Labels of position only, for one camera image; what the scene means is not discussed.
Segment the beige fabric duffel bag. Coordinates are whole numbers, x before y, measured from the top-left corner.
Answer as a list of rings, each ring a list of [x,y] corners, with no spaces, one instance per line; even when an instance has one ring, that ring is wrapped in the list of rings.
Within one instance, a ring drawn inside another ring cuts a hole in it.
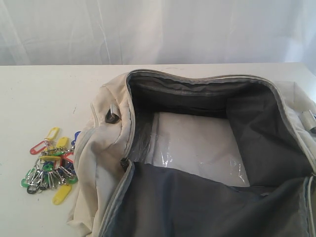
[[[81,237],[313,237],[316,104],[293,82],[135,70],[75,144]]]

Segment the blue key tag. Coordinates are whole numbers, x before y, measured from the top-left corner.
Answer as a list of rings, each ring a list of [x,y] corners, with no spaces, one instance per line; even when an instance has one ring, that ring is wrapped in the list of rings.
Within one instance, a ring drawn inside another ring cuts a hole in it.
[[[71,145],[74,146],[75,143],[76,143],[76,140],[77,140],[77,137],[79,136],[79,134],[81,133],[81,131],[77,131],[74,133],[74,139],[73,141],[71,142]]]

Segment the yellow key tag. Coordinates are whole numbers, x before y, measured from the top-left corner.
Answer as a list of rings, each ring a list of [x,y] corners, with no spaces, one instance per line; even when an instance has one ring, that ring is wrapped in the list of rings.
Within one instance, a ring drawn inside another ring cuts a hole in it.
[[[68,137],[61,137],[57,141],[56,148],[58,150],[67,150],[69,144],[69,138]]]
[[[50,131],[49,131],[49,133],[47,134],[45,140],[48,140],[48,141],[54,140],[54,139],[57,137],[57,135],[58,135],[58,133],[59,133],[59,130],[60,130],[59,127],[53,127],[53,128],[51,128]]]
[[[72,190],[72,185],[62,185],[52,198],[54,205],[60,205]]]

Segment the red key tag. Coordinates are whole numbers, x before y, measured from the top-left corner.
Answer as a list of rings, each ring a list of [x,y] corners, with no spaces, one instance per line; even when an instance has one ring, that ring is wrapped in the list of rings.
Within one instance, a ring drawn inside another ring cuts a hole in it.
[[[38,143],[37,145],[33,146],[29,152],[31,155],[36,155],[42,152],[45,148],[46,145],[44,143]]]

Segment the green key tag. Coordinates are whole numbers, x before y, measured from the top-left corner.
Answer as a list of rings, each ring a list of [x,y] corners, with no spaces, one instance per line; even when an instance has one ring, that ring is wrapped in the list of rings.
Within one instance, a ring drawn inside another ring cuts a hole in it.
[[[36,173],[37,173],[36,168],[30,169],[27,172],[27,174],[25,175],[25,177],[21,180],[21,186],[24,188],[27,188],[29,186],[33,186]]]

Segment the white backdrop curtain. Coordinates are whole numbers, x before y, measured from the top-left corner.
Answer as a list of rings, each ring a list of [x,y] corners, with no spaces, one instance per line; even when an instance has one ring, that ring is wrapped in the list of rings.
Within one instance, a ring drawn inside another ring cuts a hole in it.
[[[313,0],[3,0],[2,65],[303,62]]]

